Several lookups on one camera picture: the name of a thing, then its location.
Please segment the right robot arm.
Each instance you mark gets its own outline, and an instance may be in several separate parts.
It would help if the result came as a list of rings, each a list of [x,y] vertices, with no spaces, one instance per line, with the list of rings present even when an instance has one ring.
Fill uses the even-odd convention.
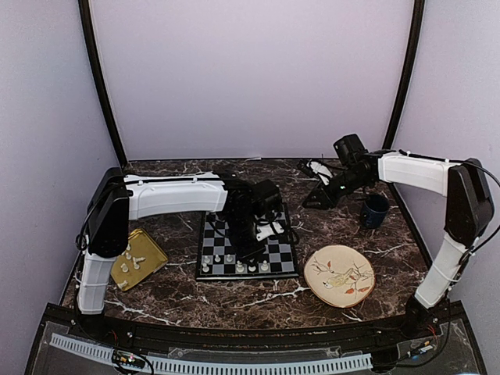
[[[487,182],[491,173],[477,159],[443,159],[389,149],[370,152],[356,134],[336,141],[334,150],[341,163],[337,173],[318,159],[298,163],[300,171],[318,181],[304,207],[332,209],[342,197],[379,181],[432,191],[446,199],[443,242],[413,297],[425,309],[436,306],[486,243],[482,236],[495,214]]]

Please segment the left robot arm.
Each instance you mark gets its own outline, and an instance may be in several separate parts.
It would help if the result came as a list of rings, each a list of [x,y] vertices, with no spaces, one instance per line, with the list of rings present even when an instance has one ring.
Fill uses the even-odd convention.
[[[113,263],[128,246],[129,223],[170,213],[218,213],[237,259],[252,264],[264,251],[264,240],[284,232],[277,222],[280,190],[271,180],[242,180],[234,173],[196,173],[141,177],[111,168],[102,178],[76,237],[84,252],[83,273],[75,302],[79,326],[94,341],[110,334],[100,316]]]

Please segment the white chess king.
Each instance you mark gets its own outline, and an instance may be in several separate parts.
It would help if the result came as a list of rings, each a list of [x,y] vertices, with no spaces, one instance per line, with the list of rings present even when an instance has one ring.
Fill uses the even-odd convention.
[[[243,273],[245,271],[245,267],[240,261],[237,261],[235,269],[236,273]]]

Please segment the gold square tray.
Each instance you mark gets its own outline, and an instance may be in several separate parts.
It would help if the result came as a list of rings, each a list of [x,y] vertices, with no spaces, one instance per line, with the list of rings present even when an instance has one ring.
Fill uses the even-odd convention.
[[[126,250],[113,264],[111,277],[121,291],[129,291],[168,262],[166,253],[141,228],[133,230]]]

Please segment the black grey chessboard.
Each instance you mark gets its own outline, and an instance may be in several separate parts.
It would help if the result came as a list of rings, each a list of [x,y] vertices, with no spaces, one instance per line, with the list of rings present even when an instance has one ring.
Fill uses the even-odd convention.
[[[202,217],[198,240],[198,256],[195,269],[197,281],[236,281],[252,279],[282,279],[298,277],[297,256],[295,251],[295,237],[292,233],[271,236],[263,241],[265,251],[256,265],[256,271],[251,273],[248,266],[243,273],[236,273],[236,257],[229,239],[226,237],[227,223],[217,212],[206,212]],[[204,262],[203,257],[210,257],[210,262]],[[219,255],[220,262],[214,262],[214,256]],[[227,262],[226,256],[232,255],[233,261]],[[269,263],[267,273],[260,272],[260,264],[266,260]],[[209,272],[202,271],[202,264],[206,263]]]

